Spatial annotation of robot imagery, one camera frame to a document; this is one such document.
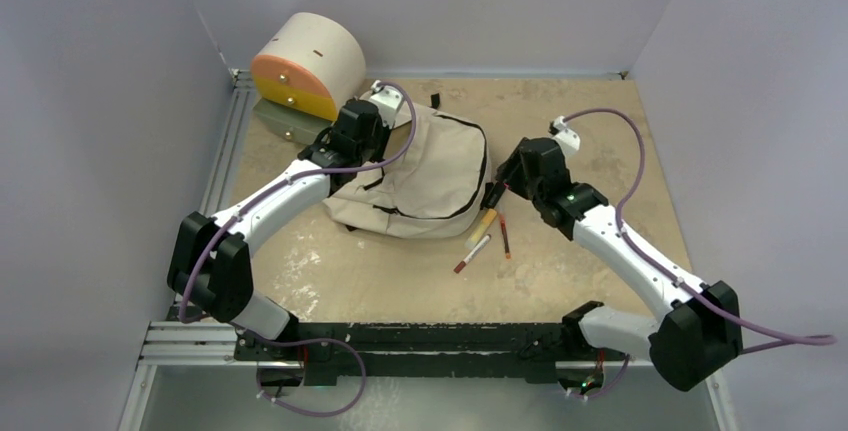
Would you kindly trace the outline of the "thin red pen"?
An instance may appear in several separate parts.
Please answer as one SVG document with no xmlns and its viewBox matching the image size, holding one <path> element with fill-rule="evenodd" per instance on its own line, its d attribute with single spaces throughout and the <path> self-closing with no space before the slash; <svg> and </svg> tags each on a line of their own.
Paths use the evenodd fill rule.
<svg viewBox="0 0 848 431">
<path fill-rule="evenodd" d="M 505 219 L 503 212 L 499 212 L 498 218 L 499 218 L 499 226 L 500 226 L 502 242 L 503 242 L 504 255 L 505 255 L 505 258 L 507 260 L 510 260 L 511 257 L 512 257 L 511 247 L 510 247 L 510 242 L 509 242 L 509 234 L 508 234 L 508 228 L 507 228 L 507 225 L 506 225 L 506 219 Z"/>
</svg>

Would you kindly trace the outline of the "beige canvas backpack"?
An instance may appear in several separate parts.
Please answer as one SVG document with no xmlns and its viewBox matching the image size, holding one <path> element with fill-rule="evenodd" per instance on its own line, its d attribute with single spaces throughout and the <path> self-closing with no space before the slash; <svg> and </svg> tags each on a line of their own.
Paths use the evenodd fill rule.
<svg viewBox="0 0 848 431">
<path fill-rule="evenodd" d="M 402 239 L 450 238 L 471 227 L 491 181 L 487 136 L 468 118 L 414 107 L 415 136 L 406 153 L 325 199 L 331 220 Z"/>
</svg>

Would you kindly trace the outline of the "white brown marker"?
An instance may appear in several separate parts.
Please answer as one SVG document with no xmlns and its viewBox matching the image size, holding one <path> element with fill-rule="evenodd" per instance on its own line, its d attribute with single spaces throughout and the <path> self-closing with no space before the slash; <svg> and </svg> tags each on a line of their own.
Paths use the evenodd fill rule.
<svg viewBox="0 0 848 431">
<path fill-rule="evenodd" d="M 453 272 L 459 274 L 491 241 L 491 235 L 484 235 L 466 254 L 466 256 L 454 267 Z"/>
</svg>

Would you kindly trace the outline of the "black pink highlighter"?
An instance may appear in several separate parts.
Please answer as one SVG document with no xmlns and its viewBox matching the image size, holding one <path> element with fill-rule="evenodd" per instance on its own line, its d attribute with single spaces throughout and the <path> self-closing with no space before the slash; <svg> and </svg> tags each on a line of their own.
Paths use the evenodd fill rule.
<svg viewBox="0 0 848 431">
<path fill-rule="evenodd" d="M 481 201 L 482 209 L 494 209 L 508 187 L 501 181 L 493 181 L 485 186 L 485 193 Z"/>
</svg>

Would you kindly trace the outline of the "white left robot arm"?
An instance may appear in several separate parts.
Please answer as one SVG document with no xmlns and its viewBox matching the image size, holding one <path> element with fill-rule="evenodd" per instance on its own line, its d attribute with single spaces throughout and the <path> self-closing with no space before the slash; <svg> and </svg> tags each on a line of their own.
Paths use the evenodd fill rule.
<svg viewBox="0 0 848 431">
<path fill-rule="evenodd" d="M 398 119 L 414 116 L 392 92 L 348 100 L 276 178 L 211 216 L 193 212 L 180 223 L 166 282 L 180 302 L 183 324 L 212 318 L 259 336 L 272 359 L 297 350 L 298 317 L 254 286 L 252 258 L 295 217 L 331 197 L 358 174 L 397 160 L 385 149 Z"/>
</svg>

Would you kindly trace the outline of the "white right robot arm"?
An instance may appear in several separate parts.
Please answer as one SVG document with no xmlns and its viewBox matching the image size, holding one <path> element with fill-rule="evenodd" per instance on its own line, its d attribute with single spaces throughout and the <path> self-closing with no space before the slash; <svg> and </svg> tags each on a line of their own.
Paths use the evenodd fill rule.
<svg viewBox="0 0 848 431">
<path fill-rule="evenodd" d="M 651 245 L 631 248 L 639 235 L 616 221 L 616 209 L 587 183 L 571 179 L 552 138 L 524 138 L 498 168 L 496 188 L 533 204 L 542 221 L 614 271 L 651 312 L 650 317 L 591 305 L 571 314 L 561 343 L 576 358 L 597 348 L 650 362 L 673 388 L 689 391 L 743 351 L 737 293 L 706 284 Z"/>
</svg>

